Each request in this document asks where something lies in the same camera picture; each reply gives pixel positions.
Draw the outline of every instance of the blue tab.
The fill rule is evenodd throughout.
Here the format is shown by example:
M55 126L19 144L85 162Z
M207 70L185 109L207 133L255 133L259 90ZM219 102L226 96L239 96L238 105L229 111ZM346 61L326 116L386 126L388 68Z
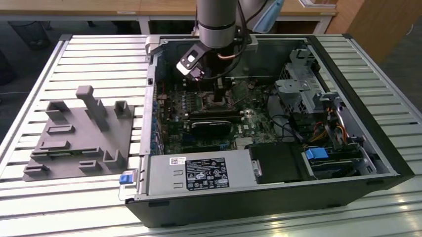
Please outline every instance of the blue tab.
M310 148L305 151L308 159L328 159L329 154L325 148Z
M121 184L133 184L134 183L134 174L122 174L119 178Z

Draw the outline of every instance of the aluminum slotted table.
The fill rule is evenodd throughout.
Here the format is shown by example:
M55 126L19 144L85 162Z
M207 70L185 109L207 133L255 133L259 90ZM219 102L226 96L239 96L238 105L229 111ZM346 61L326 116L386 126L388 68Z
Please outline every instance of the aluminum slotted table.
M91 85L105 105L135 105L129 169L139 166L147 36L72 36L59 42L0 146L0 236L404 236L422 229L422 116L353 39L318 36L357 94L409 163L416 178L350 205L195 224L143 226L119 199L119 175L24 182L23 169L48 116L50 100L77 100ZM336 90L326 74L324 79Z

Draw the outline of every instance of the green circuit board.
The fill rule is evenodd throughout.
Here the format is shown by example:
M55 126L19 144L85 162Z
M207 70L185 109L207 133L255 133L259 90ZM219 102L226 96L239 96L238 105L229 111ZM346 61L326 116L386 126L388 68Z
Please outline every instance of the green circuit board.
M250 137L254 143L267 143L277 141L270 119L263 108L263 87L251 86L247 79L238 80L237 85L227 93L227 109L239 111L241 121L234 122L227 136L215 139L195 139L189 131L190 122L186 120L185 112L199 113L207 109L202 96L211 92L174 92L170 94L170 102L165 105L163 112L173 113L171 119L163 121L166 142L166 154L182 154L207 151L237 150L237 138Z

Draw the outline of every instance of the power supply label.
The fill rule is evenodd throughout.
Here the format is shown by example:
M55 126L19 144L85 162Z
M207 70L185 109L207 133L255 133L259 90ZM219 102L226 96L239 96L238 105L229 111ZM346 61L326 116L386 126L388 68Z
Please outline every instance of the power supply label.
M187 160L185 166L189 191L230 187L225 158Z

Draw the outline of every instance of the table leg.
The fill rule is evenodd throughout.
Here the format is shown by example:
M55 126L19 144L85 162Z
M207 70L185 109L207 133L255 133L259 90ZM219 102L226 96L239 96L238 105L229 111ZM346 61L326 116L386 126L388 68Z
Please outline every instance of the table leg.
M325 31L328 30L330 22L332 22L332 18L333 18L333 16L321 17L321 20L318 21L317 27L314 29L316 35L325 34Z
M150 16L139 16L138 18L139 21L139 27L141 27L141 32L143 35L150 35Z

